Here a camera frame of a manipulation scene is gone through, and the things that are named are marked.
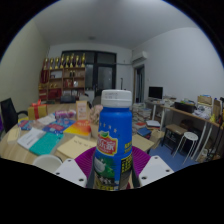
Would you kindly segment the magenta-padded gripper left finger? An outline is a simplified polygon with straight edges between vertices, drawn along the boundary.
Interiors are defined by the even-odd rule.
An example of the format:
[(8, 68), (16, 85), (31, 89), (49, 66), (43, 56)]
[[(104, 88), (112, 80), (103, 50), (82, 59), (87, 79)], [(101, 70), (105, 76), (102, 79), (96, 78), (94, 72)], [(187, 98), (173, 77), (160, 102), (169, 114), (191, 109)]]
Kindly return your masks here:
[(54, 174), (81, 187), (92, 189), (94, 154), (95, 147), (86, 150), (75, 159), (66, 159)]

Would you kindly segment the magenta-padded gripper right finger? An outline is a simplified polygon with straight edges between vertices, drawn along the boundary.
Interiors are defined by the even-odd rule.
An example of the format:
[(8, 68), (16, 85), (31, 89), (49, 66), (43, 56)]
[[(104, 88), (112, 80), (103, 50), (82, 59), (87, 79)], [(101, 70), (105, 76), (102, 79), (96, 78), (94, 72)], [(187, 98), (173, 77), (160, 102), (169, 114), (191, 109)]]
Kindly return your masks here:
[(150, 156), (137, 147), (132, 147), (132, 185), (143, 187), (173, 173), (173, 170), (158, 156)]

